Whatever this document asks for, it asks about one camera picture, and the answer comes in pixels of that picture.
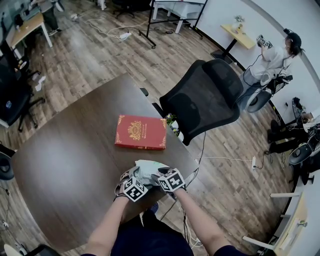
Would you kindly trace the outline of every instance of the wooden table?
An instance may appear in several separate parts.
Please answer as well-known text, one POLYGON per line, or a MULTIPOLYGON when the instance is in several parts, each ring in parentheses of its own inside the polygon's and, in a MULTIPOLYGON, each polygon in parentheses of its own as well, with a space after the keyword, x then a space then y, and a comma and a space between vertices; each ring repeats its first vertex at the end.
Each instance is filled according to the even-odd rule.
POLYGON ((286 239, 287 236, 289 235, 289 232, 291 229, 294 229, 294 224, 295 220, 299 219, 301 221, 306 221, 307 220, 307 208, 306 208, 306 203, 305 203, 305 197, 303 192, 302 193, 272 193, 270 194, 271 198, 290 198, 290 197, 299 197, 298 203, 295 207, 295 210, 292 215, 281 215, 281 218, 288 218, 288 223, 286 224, 284 230, 282 231, 280 237, 276 241, 275 245, 267 244, 264 242, 257 241, 255 239, 252 239, 250 237, 244 236, 242 239, 246 240, 247 242, 250 242, 252 244, 267 248, 269 250, 274 251, 275 255, 277 256, 287 256, 289 255, 289 252, 299 237, 299 234, 301 230, 304 228, 303 226, 297 227, 297 231, 295 234, 294 239, 290 242, 287 243, 286 239))
MULTIPOLYGON (((186 178, 198 167, 167 129, 165 150, 115 146, 120 114, 161 117, 128 74, 77 100, 38 130, 12 158, 21 194, 53 248, 83 245, 112 204, 123 172, 135 161, 153 160, 178 168, 186 178)), ((152 189, 130 203, 131 219, 163 197, 152 189)))
POLYGON ((19 51, 16 49, 16 45, 20 43, 27 35, 29 35, 32 31, 35 29, 42 27, 44 36, 49 44, 50 47, 52 47, 52 43, 50 40, 50 37, 48 35, 45 23, 44 23, 44 17, 41 12, 33 16, 31 19, 23 22, 23 25, 20 27, 20 31, 14 30, 14 35, 12 37, 11 42, 9 42, 9 46, 14 50, 14 53, 16 56, 21 59, 22 56, 19 53, 19 51))
POLYGON ((232 49, 232 47, 236 44, 236 42, 239 42, 242 46, 244 46, 247 50, 251 49, 256 45, 256 43, 251 40, 249 36, 247 36, 245 33, 242 31, 239 31, 238 33, 235 33, 231 29, 231 24, 224 24, 221 25, 221 27, 227 31, 232 37, 233 40, 229 44, 229 46, 222 52, 221 50, 216 50, 211 52, 211 55, 215 57, 216 59, 221 59, 226 61, 228 64, 232 63, 232 60, 227 57, 228 53, 232 49))

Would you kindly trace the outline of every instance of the black cap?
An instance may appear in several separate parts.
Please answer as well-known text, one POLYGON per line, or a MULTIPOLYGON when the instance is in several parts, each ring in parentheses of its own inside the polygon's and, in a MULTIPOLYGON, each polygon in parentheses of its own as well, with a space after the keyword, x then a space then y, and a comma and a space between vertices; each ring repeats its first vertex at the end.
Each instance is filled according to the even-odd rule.
POLYGON ((300 36, 298 36, 297 33, 294 33, 294 32, 288 33, 288 38, 291 39, 294 45, 301 47, 302 41, 300 36))

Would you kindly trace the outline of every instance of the wooden floor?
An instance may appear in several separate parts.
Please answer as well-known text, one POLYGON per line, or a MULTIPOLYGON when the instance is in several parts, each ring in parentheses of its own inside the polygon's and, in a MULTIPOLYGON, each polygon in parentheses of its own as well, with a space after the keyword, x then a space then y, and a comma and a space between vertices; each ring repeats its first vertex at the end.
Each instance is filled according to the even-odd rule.
MULTIPOLYGON (((187 27, 183 27, 180 34, 150 32, 156 49, 151 49, 148 41, 133 28, 129 28, 132 35, 127 40, 119 41, 99 33, 84 21, 100 19, 91 22, 106 33, 112 28, 142 24, 148 19, 148 12, 137 13, 134 19, 125 14, 117 20, 112 15, 111 4, 104 12, 86 0, 65 0, 64 4, 66 11, 57 13, 63 31, 51 37, 53 48, 49 48, 44 36, 37 35, 35 48, 28 49, 31 68, 46 75, 43 89, 47 103, 33 110, 39 127, 85 94, 124 73, 129 73, 137 85, 149 91, 151 102, 159 102, 159 97, 175 86, 195 60, 209 61, 210 52, 217 49, 187 27), (77 23, 70 21, 73 13, 80 15, 77 23)), ((159 26, 162 32, 175 30, 174 24, 159 26)), ((111 33, 125 32, 127 29, 111 33)), ((228 240, 245 253, 253 254, 257 247, 243 241, 242 236, 267 242, 267 234, 273 232, 287 200, 270 199, 269 194, 291 192, 293 185, 288 181, 292 172, 289 167, 282 168, 278 155, 273 156, 273 163, 265 157, 263 169, 255 173, 251 173, 249 161, 207 157, 251 160, 256 156, 256 164, 260 166, 263 152, 268 148, 266 131, 274 118, 267 104, 258 113, 242 113, 236 122, 208 131, 198 176, 188 187, 189 194, 218 223, 228 240)), ((22 133, 17 132, 17 126, 0 128, 0 140, 12 149, 19 149, 37 132, 29 120, 22 133)), ((204 134, 200 134, 187 147, 195 158, 200 156, 203 138, 204 134)), ((48 243, 29 213, 16 181, 2 181, 1 186, 8 187, 11 193, 7 219, 10 231, 1 232, 3 242, 14 245, 15 238, 30 250, 39 243, 48 243)), ((0 220, 5 220, 7 196, 4 191, 0 192, 0 203, 0 220)), ((172 199, 164 198, 158 216, 172 203, 172 199)), ((178 203, 163 220, 183 231, 183 214, 178 203)), ((83 249, 84 246, 64 254, 77 256, 83 249)), ((203 247, 195 247, 193 251, 195 255, 206 255, 203 247)))

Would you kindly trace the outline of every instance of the dark wooden table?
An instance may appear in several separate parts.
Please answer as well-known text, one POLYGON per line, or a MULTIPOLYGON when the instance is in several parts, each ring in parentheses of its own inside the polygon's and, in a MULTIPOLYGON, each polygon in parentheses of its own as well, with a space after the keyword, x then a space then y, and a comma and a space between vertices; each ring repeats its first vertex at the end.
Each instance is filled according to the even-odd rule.
MULTIPOLYGON (((115 146, 118 116, 160 115, 128 74, 77 100, 38 130, 12 158, 13 172, 33 218, 59 251, 87 242, 115 197, 123 172, 139 159, 178 168, 186 178, 197 164, 167 129, 165 150, 115 146)), ((161 197, 153 189, 126 209, 131 219, 161 197)))

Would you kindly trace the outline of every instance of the red book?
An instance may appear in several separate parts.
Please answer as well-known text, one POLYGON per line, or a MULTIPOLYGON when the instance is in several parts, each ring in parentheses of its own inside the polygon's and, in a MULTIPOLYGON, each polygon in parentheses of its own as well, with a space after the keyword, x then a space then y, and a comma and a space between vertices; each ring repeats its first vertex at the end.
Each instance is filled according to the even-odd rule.
POLYGON ((136 115, 119 115, 115 144, 143 150, 166 148, 167 120, 136 115))

